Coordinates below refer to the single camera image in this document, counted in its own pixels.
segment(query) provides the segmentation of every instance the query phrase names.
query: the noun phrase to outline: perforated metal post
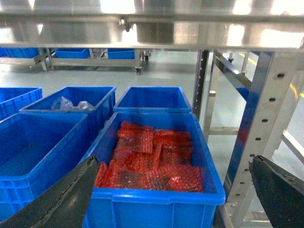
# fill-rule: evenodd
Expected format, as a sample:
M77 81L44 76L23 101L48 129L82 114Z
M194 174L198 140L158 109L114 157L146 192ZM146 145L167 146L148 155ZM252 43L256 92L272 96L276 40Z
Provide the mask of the perforated metal post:
M200 119L201 105L204 94L204 87L207 74L209 51L199 50L198 61L196 65L196 77L194 84L192 112Z
M303 63L303 53L260 53L224 182L227 203L236 204L231 218L236 228L252 201L247 195L251 185L248 163L255 155L263 155L292 78Z

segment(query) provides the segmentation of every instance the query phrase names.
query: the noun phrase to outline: red vacuum-sealed package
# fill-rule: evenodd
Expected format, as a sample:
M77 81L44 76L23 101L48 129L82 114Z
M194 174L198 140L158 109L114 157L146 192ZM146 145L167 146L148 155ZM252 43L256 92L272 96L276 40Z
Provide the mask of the red vacuum-sealed package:
M100 163L95 187L203 192L203 170L190 162L190 138L189 132L122 122L109 167Z

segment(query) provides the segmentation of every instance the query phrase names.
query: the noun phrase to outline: blue storage bin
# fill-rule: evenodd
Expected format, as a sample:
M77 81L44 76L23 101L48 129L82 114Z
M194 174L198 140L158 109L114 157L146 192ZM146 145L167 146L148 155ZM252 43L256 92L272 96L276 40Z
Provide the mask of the blue storage bin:
M34 58L39 54L38 48L11 47L5 50L10 58Z
M87 48L59 48L55 53L57 58L89 58L90 56Z
M114 111L190 113L191 105L181 87L129 87Z
M83 159L95 155L109 164L122 121L191 134L192 165L202 167L204 193L94 188L85 228L211 228L225 192L194 114L114 113Z
M7 56L6 50L4 48L0 48L0 57Z
M42 89L39 87L0 88L0 120L41 98Z
M60 97L69 99L74 106L80 101L87 101L95 108L92 111L68 111L69 113L88 114L91 130L97 132L104 127L105 121L110 119L115 105L115 90L112 86L69 86L47 96L33 104L22 108L21 112L62 113L67 111L51 110L52 104Z
M0 132L0 221L71 171L92 142L86 114L15 114Z
M135 59L134 49L108 48L109 59Z

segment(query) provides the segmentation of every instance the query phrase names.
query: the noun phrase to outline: stainless steel shelf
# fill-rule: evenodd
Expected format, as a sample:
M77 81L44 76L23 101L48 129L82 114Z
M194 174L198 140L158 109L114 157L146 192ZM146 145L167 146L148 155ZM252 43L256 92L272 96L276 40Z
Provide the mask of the stainless steel shelf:
M7 47L303 50L302 1L1 0L0 5L0 42Z

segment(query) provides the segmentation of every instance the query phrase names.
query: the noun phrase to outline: red packaged food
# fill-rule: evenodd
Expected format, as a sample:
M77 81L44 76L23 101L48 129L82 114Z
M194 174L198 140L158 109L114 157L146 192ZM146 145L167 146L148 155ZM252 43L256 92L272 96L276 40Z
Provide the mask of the red packaged food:
M153 153L153 132L136 133L128 138L121 138L117 150L131 150L136 153Z
M119 171L122 170L127 170L127 168L122 163L111 160L109 168L104 176L102 187L118 188L118 174Z
M139 172L119 171L118 187L124 189L142 189L139 180L143 176L145 174Z
M158 144L153 155L153 169L158 169L162 152L162 144Z
M98 167L98 171L97 171L97 175L96 175L96 179L95 179L95 187L101 187L105 174L107 172L107 165L106 163L102 162L100 163L99 167Z
M130 165L130 169L136 172L145 173L151 168L152 157L149 154L138 153Z
M189 132L179 132L172 130L156 130L154 134L156 137L190 140Z
M149 190L172 190L169 185L170 176L162 170L151 170L146 172L140 179L140 184L144 189Z
M136 155L131 150L114 150L113 160L130 165Z
M121 124L121 129L132 129L132 130L140 130L140 131L153 131L153 127L149 126L140 126L129 121L123 121Z
M186 165L167 165L163 172L170 176L169 186L176 191L203 192L201 170Z
M191 142L187 139L154 136L153 145L157 146L160 143L162 143L163 146L167 146L167 147L189 147L189 146L191 146Z

